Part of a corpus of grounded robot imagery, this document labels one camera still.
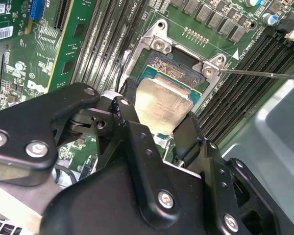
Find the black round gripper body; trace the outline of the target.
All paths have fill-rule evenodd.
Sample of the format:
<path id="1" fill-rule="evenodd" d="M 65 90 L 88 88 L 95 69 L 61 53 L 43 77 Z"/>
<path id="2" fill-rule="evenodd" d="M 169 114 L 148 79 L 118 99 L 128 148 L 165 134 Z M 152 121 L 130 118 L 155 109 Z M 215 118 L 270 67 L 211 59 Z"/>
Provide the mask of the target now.
<path id="1" fill-rule="evenodd" d="M 124 160 L 62 190 L 47 206 L 43 235 L 216 235 L 206 211 L 204 181 L 170 163 L 164 164 L 181 202 L 180 219 L 157 230 L 142 218 Z"/>

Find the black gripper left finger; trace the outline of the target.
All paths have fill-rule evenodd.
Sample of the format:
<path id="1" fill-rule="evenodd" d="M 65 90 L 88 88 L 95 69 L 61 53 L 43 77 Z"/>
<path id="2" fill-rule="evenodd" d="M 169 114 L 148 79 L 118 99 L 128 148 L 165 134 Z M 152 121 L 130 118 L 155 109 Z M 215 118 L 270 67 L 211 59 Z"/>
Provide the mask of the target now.
<path id="1" fill-rule="evenodd" d="M 0 182 L 24 187 L 44 183 L 58 147 L 79 135 L 68 128 L 70 118 L 88 111 L 95 121 L 104 122 L 95 134 L 110 140 L 100 170 L 124 160 L 144 221 L 152 228 L 171 227 L 180 218 L 181 205 L 149 128 L 140 123 L 128 98 L 118 96 L 97 109 L 99 103 L 97 91 L 75 83 L 1 110 Z"/>

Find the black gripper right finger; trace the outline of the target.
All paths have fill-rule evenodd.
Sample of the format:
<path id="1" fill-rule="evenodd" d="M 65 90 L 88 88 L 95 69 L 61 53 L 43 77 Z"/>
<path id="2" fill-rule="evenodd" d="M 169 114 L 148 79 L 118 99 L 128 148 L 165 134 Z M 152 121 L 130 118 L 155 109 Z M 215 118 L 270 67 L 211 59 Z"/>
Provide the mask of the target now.
<path id="1" fill-rule="evenodd" d="M 204 225 L 210 235 L 278 235 L 276 218 L 253 191 L 245 189 L 247 210 L 240 212 L 234 177 L 218 147 L 207 140 L 197 116 L 188 112 L 173 131 L 173 162 L 203 180 Z"/>

